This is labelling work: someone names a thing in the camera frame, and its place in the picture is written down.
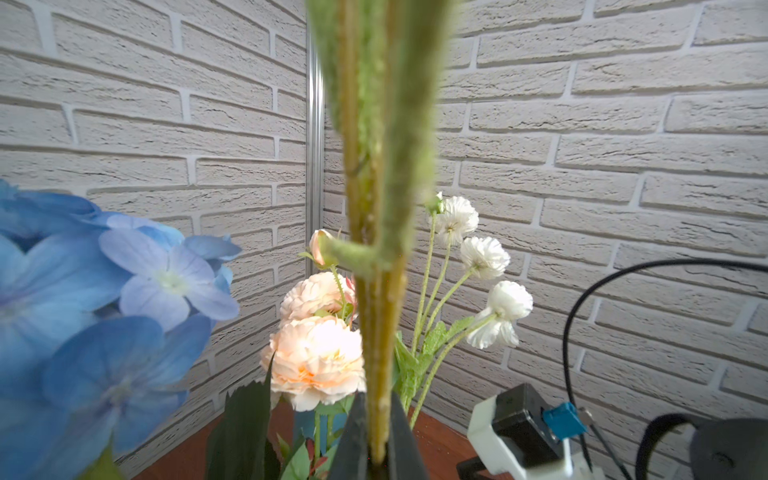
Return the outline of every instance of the white brick wall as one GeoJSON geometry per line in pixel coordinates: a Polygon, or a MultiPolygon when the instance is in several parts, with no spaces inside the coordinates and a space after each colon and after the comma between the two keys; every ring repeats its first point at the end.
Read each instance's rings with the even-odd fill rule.
{"type": "MultiPolygon", "coordinates": [[[[460,346],[441,368],[425,405],[464,428],[476,402],[520,382],[564,398],[565,314],[595,280],[663,258],[768,260],[768,3],[474,0],[459,10],[437,115],[439,189],[472,201],[478,234],[511,255],[505,277],[536,302],[518,349],[460,346]]],[[[340,148],[328,131],[334,230],[346,229],[340,148]]],[[[406,339],[426,237],[409,267],[406,339]]],[[[452,264],[447,277],[459,275],[452,264]]],[[[459,288],[442,318],[483,308],[489,286],[459,288]]],[[[575,392],[629,464],[656,415],[768,416],[764,274],[627,276],[582,307],[571,341],[575,392]]],[[[669,436],[652,476],[691,478],[687,460],[687,437],[669,436]]]]}
{"type": "Polygon", "coordinates": [[[183,381],[187,403],[122,458],[129,477],[258,376],[304,276],[305,21],[300,0],[0,0],[0,177],[244,249],[240,318],[183,381]]]}

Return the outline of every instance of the white flower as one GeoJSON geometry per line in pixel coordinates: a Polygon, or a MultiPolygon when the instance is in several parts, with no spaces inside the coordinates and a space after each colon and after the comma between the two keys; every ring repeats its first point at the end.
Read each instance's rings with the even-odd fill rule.
{"type": "Polygon", "coordinates": [[[464,235],[474,232],[477,227],[478,212],[469,200],[451,197],[442,202],[442,211],[435,219],[435,229],[443,245],[458,245],[464,235]]]}
{"type": "Polygon", "coordinates": [[[509,254],[495,238],[470,237],[465,239],[461,248],[462,262],[467,270],[482,280],[490,280],[504,273],[509,265],[509,254]]]}
{"type": "Polygon", "coordinates": [[[501,336],[505,345],[516,347],[520,344],[515,333],[515,322],[528,316],[533,310],[533,296],[525,287],[503,280],[488,294],[488,306],[475,316],[478,322],[493,315],[494,319],[467,336],[467,342],[476,349],[493,345],[501,336]]]}

